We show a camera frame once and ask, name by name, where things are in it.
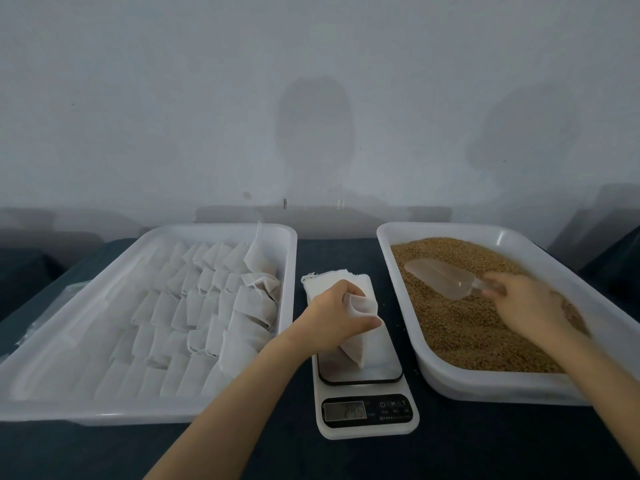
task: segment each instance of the left hand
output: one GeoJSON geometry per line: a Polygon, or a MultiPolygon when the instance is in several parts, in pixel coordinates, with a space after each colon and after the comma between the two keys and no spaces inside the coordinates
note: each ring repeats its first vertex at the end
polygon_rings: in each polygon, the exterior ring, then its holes
{"type": "Polygon", "coordinates": [[[344,311],[342,299],[351,293],[364,296],[360,288],[340,280],[319,294],[283,335],[300,347],[306,356],[332,350],[354,335],[382,325],[378,317],[350,317],[344,311]]]}

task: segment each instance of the white wall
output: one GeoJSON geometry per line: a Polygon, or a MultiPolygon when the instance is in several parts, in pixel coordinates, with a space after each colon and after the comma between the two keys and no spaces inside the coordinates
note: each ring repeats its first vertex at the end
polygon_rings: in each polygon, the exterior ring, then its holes
{"type": "Polygon", "coordinates": [[[639,64],[640,0],[0,0],[0,244],[451,220],[580,266],[640,225],[639,64]]]}

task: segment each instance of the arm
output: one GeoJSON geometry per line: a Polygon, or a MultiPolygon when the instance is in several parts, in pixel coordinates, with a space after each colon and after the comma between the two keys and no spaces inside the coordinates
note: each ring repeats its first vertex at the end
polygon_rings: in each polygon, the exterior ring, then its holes
{"type": "Polygon", "coordinates": [[[484,292],[494,300],[502,320],[564,369],[640,472],[640,383],[571,327],[561,298],[544,284],[502,273],[487,273],[485,278],[507,290],[506,296],[484,292]]]}
{"type": "Polygon", "coordinates": [[[364,296],[359,288],[342,280],[314,298],[304,313],[208,405],[145,478],[239,478],[300,364],[353,335],[380,326],[375,317],[346,315],[342,298],[347,292],[364,296]]]}

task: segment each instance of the clear plastic scoop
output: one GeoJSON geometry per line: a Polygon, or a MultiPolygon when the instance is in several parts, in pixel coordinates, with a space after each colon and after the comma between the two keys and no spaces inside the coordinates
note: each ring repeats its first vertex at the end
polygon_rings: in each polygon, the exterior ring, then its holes
{"type": "Polygon", "coordinates": [[[471,293],[481,294],[485,289],[496,290],[502,295],[507,294],[502,285],[485,282],[466,269],[437,259],[414,259],[406,263],[404,268],[445,298],[461,299],[471,293]]]}

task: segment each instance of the grain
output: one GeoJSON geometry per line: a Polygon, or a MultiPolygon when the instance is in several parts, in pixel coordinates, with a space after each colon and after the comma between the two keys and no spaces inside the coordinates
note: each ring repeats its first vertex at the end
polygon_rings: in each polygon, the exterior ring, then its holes
{"type": "MultiPolygon", "coordinates": [[[[434,237],[391,246],[427,345],[446,362],[473,371],[562,372],[551,357],[507,328],[493,302],[480,296],[452,301],[404,269],[407,261],[434,258],[468,269],[528,274],[517,263],[471,242],[434,237]]],[[[588,335],[576,308],[563,297],[565,316],[588,335]]]]}

